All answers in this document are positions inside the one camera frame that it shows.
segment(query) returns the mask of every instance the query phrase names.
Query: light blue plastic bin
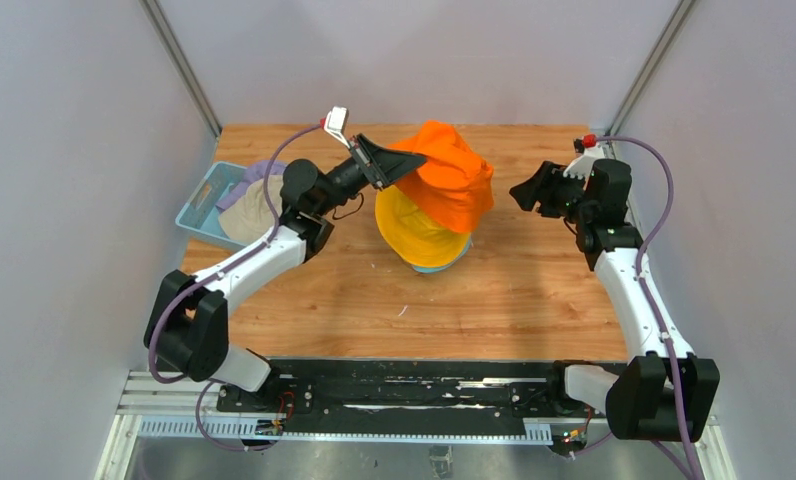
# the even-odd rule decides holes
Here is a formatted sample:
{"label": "light blue plastic bin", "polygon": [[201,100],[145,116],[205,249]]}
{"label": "light blue plastic bin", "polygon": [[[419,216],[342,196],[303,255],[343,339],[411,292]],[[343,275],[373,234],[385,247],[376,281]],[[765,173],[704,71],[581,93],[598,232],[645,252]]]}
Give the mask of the light blue plastic bin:
{"label": "light blue plastic bin", "polygon": [[227,162],[216,162],[204,176],[189,201],[177,215],[176,223],[202,242],[236,252],[244,243],[231,240],[218,223],[219,211],[215,204],[242,181],[245,167]]}

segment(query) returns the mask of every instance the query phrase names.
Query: white wall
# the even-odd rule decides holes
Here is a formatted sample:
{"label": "white wall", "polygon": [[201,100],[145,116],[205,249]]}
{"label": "white wall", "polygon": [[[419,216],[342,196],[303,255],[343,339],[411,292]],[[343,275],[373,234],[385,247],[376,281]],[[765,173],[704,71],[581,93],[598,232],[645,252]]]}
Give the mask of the white wall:
{"label": "white wall", "polygon": [[0,2],[0,479],[91,478],[212,146],[138,2]]}
{"label": "white wall", "polygon": [[610,124],[677,0],[163,0],[223,124]]}
{"label": "white wall", "polygon": [[[796,478],[796,1],[699,2],[623,133],[672,165],[652,264],[678,327],[722,372],[739,478]],[[651,228],[662,173],[622,154]]]}

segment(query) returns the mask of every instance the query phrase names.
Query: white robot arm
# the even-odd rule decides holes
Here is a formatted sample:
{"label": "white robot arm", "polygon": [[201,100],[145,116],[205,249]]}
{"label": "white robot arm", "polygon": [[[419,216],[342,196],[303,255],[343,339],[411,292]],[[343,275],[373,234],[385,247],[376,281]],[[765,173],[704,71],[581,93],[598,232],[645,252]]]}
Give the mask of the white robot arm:
{"label": "white robot arm", "polygon": [[571,165],[546,161],[533,177],[510,189],[510,195],[522,210],[532,211],[538,203],[536,211],[543,217],[562,217],[574,224],[575,243],[613,304],[629,363],[616,375],[588,362],[555,362],[551,395],[561,404],[583,402],[603,412],[617,438],[679,441],[674,353],[681,372],[684,416],[690,438],[696,441],[710,413],[719,370],[713,360],[696,357],[676,328],[654,285],[646,253],[641,254],[637,268],[643,240],[636,227],[625,221],[630,167],[600,158],[594,136],[576,140],[575,149],[581,156]]}
{"label": "white robot arm", "polygon": [[327,213],[367,185],[386,188],[425,162],[422,155],[382,148],[362,134],[346,139],[347,118],[345,108],[334,107],[322,127],[350,158],[326,174],[307,159],[291,162],[283,172],[283,210],[274,229],[194,275],[166,275],[145,331],[152,355],[195,381],[214,379],[248,392],[266,382],[271,365],[265,358],[230,345],[230,314],[263,285],[321,251],[333,231]]}

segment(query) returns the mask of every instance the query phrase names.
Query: wooden table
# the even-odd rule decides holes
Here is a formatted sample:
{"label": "wooden table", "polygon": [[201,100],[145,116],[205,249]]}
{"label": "wooden table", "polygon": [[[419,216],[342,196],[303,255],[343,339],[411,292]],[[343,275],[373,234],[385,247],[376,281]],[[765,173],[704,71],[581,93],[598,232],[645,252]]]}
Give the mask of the wooden table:
{"label": "wooden table", "polygon": [[[267,159],[299,125],[229,125],[215,160]],[[388,145],[409,125],[351,125]],[[495,207],[474,246],[440,273],[414,272],[381,238],[374,191],[336,228],[325,249],[250,297],[230,321],[233,343],[263,355],[457,359],[625,360],[624,339],[601,284],[560,220],[519,210],[508,195],[543,160],[568,163],[581,126],[461,126],[461,135],[495,167]],[[347,158],[323,132],[295,141],[280,159],[309,158],[323,171]],[[355,208],[354,202],[340,214]],[[195,240],[183,270],[230,253]]]}

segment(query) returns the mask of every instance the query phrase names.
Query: red connector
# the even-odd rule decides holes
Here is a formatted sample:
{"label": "red connector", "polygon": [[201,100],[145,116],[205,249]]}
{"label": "red connector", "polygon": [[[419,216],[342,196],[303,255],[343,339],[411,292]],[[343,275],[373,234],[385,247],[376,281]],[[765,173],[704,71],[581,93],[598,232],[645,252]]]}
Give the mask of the red connector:
{"label": "red connector", "polygon": [[591,133],[589,135],[584,135],[582,141],[584,144],[584,148],[592,148],[598,143],[595,141],[595,135]]}

